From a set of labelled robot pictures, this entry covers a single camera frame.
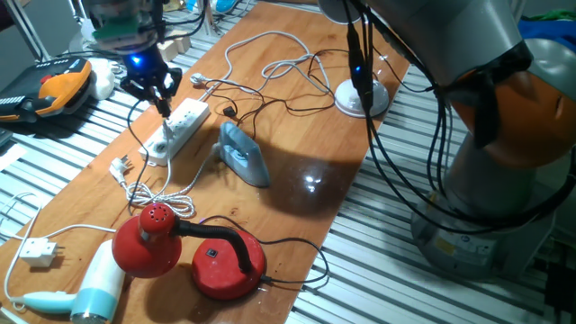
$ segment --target power strip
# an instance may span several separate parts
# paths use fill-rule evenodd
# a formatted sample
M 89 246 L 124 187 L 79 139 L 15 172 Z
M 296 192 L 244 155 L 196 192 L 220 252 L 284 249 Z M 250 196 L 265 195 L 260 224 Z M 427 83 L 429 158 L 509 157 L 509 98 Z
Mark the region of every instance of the power strip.
M 154 134 L 144 143 L 148 150 L 148 164 L 150 166 L 165 166 L 167 164 L 167 152 L 173 158 L 182 146 L 194 135 L 202 123 L 210 115 L 208 104 L 194 99 L 186 98 L 177 109 L 172 112 L 167 122 L 170 132 L 170 141 L 164 134 L 164 126 L 160 126 Z M 144 148 L 139 149 L 142 158 L 146 159 Z

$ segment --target red lamp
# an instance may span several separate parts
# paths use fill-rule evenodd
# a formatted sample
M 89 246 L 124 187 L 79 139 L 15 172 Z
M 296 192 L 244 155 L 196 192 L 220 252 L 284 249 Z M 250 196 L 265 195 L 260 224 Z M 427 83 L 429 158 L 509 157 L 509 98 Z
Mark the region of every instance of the red lamp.
M 163 203 L 152 203 L 116 231 L 112 254 L 128 275 L 152 278 L 178 262 L 182 236 L 206 239 L 196 250 L 192 277 L 209 297 L 230 300 L 254 290 L 264 273 L 262 247 L 244 231 L 193 224 L 177 218 Z

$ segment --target light blue handle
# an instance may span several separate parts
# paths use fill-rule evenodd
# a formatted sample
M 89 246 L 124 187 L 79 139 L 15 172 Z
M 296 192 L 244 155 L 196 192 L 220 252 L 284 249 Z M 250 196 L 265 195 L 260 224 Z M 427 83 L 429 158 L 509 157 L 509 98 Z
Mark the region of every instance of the light blue handle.
M 72 311 L 75 298 L 75 294 L 65 292 L 32 292 L 26 293 L 22 301 L 17 302 L 47 314 L 66 314 Z

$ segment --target metal slatted surface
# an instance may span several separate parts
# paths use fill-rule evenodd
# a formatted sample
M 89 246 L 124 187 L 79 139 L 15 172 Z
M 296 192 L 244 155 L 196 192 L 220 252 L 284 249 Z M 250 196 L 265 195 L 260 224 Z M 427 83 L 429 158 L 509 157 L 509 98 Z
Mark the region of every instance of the metal slatted surface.
M 246 0 L 234 15 L 241 15 Z M 318 12 L 315 5 L 283 4 Z M 248 10 L 254 5 L 248 4 Z M 182 19 L 186 13 L 167 13 Z M 225 33 L 239 17 L 217 19 Z M 179 28 L 190 29 L 183 25 Z M 192 47 L 169 65 L 187 70 L 219 37 L 203 31 L 192 37 Z M 428 81 L 414 68 L 404 78 L 413 87 Z M 48 203 L 126 126 L 125 118 L 136 102 L 119 88 L 105 101 L 89 101 L 70 116 L 59 116 L 33 125 L 15 125 L 12 142 L 27 153 L 0 172 L 0 203 L 13 194 L 33 191 Z M 141 103 L 137 118 L 148 106 Z M 426 192 L 426 157 L 436 123 L 431 94 L 412 94 L 401 88 L 379 129 L 391 158 L 417 188 Z M 464 139 L 466 128 L 454 118 L 449 161 Z M 383 157 L 378 158 L 386 172 Z M 392 180 L 409 199 L 398 177 Z M 17 231 L 34 211 L 32 198 L 24 198 L 8 213 L 0 214 L 0 228 Z M 6 238 L 0 236 L 0 244 Z M 446 277 L 432 267 L 412 243 L 410 212 L 378 176 L 368 153 L 324 242 L 330 265 L 329 280 L 304 285 L 286 321 L 305 323 L 555 323 L 554 311 L 544 306 L 547 274 L 529 269 L 516 281 L 496 279 L 471 283 Z M 309 278 L 324 264 L 317 258 Z M 562 322 L 570 320 L 563 314 Z

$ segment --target wooden board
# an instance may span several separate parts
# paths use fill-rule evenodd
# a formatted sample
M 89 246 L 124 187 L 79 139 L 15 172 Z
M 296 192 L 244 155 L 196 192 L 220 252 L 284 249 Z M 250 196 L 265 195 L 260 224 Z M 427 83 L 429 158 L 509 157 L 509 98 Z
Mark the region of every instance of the wooden board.
M 270 30 L 294 34 L 310 47 L 311 52 L 347 48 L 345 26 L 336 25 L 316 13 L 258 4 L 186 73 L 173 105 L 178 106 L 186 97 L 202 95 L 203 90 L 193 88 L 188 81 L 192 73 L 223 76 L 228 71 L 223 56 L 229 45 Z M 408 63 L 380 37 L 375 38 L 375 46 L 388 55 L 388 60 L 403 76 Z M 234 64 L 230 79 L 258 87 L 264 81 L 260 71 L 266 64 L 297 58 L 303 53 L 292 40 L 279 35 L 265 36 L 230 53 Z M 335 90 L 348 78 L 347 55 L 330 52 L 321 58 L 331 88 Z M 302 68 L 307 68 L 307 64 L 302 64 Z M 398 82 L 381 61 L 374 66 L 381 82 L 394 94 Z M 219 91 L 218 94 L 233 97 L 240 113 L 259 105 L 253 95 L 238 90 Z M 289 105 L 293 108 L 331 102 L 295 71 L 271 81 L 264 94 L 290 98 Z M 211 116 L 173 160 L 174 176 L 167 189 L 169 193 L 191 182 L 216 142 L 220 124 L 228 120 L 217 112 L 230 103 L 214 97 L 208 103 Z M 133 123 L 133 129 L 145 140 L 160 123 L 161 119 L 152 107 Z M 256 141 L 268 165 L 272 186 L 257 189 L 245 184 L 222 163 L 209 166 L 189 193 L 198 212 L 193 221 L 215 214 L 227 215 L 261 239 L 300 237 L 321 244 L 367 151 L 365 121 L 347 117 L 336 108 L 313 114 L 290 114 L 277 103 L 260 113 L 256 126 Z M 242 128 L 251 133 L 251 122 Z M 120 227 L 129 218 L 127 202 L 124 191 L 109 175 L 108 167 L 114 158 L 128 154 L 135 168 L 126 177 L 129 183 L 135 181 L 143 164 L 138 148 L 138 143 L 127 131 L 121 134 L 46 206 L 32 235 L 38 237 L 75 223 Z M 166 175 L 163 167 L 148 167 L 142 179 L 157 190 L 165 182 Z M 55 240 L 64 249 L 52 268 L 31 270 L 19 261 L 10 282 L 10 293 L 14 296 L 36 291 L 75 293 L 100 243 L 111 238 L 111 234 L 90 229 L 76 229 L 58 236 Z M 0 247 L 2 278 L 18 243 L 11 240 Z M 297 284 L 263 284 L 257 292 L 232 302 L 212 301 L 200 295 L 190 276 L 190 263 L 200 243 L 200 239 L 185 238 L 180 264 L 174 270 L 157 279 L 135 279 L 127 285 L 114 322 L 284 322 L 300 289 Z M 264 250 L 266 273 L 284 280 L 304 279 L 316 256 L 312 247 L 300 243 L 265 246 Z M 0 301 L 12 310 L 4 296 Z M 30 323 L 66 319 L 32 311 L 22 317 Z

